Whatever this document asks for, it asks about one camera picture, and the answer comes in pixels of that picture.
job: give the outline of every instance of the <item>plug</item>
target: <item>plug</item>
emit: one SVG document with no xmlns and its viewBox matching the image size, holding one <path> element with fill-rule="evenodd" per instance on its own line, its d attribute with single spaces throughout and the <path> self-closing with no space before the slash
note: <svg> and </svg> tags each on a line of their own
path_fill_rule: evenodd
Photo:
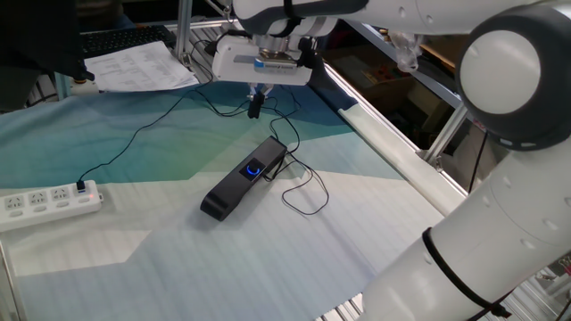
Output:
<svg viewBox="0 0 571 321">
<path fill-rule="evenodd" d="M 75 185 L 78 188 L 79 193 L 84 193 L 86 191 L 86 182 L 81 179 Z"/>
</svg>

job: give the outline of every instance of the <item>paper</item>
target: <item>paper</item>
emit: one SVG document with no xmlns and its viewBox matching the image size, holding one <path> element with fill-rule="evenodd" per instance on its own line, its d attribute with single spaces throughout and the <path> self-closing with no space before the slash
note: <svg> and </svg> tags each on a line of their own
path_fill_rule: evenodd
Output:
<svg viewBox="0 0 571 321">
<path fill-rule="evenodd" d="M 194 73 L 178 62 L 162 41 L 86 59 L 86 66 L 103 91 L 142 92 L 198 84 Z"/>
</svg>

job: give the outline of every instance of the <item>power outlet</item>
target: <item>power outlet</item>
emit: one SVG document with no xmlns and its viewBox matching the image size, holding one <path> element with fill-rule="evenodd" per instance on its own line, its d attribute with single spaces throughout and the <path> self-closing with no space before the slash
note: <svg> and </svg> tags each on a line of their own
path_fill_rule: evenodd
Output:
<svg viewBox="0 0 571 321">
<path fill-rule="evenodd" d="M 7 197 L 4 199 L 6 210 L 14 210 L 24 207 L 24 195 Z"/>
<path fill-rule="evenodd" d="M 65 200 L 70 198 L 70 190 L 67 187 L 54 188 L 51 191 L 51 194 L 53 201 Z"/>
<path fill-rule="evenodd" d="M 30 205 L 38 205 L 47 202 L 47 192 L 35 192 L 28 195 Z"/>
</svg>

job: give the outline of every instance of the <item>cardboard box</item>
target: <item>cardboard box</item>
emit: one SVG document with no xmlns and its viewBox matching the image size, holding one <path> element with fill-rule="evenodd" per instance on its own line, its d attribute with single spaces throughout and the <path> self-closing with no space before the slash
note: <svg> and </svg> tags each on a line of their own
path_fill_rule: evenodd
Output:
<svg viewBox="0 0 571 321">
<path fill-rule="evenodd" d="M 397 69 L 396 62 L 373 45 L 325 51 L 324 59 L 377 110 L 399 109 L 414 85 L 414 78 Z"/>
</svg>

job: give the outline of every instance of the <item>keyboard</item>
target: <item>keyboard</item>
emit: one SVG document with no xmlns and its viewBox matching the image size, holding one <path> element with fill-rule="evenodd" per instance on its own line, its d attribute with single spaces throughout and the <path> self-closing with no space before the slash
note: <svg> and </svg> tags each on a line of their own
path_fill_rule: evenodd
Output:
<svg viewBox="0 0 571 321">
<path fill-rule="evenodd" d="M 164 26 L 94 32 L 81 35 L 81 39 L 85 58 L 111 54 L 155 41 L 162 41 L 173 48 L 177 43 L 177 38 Z"/>
</svg>

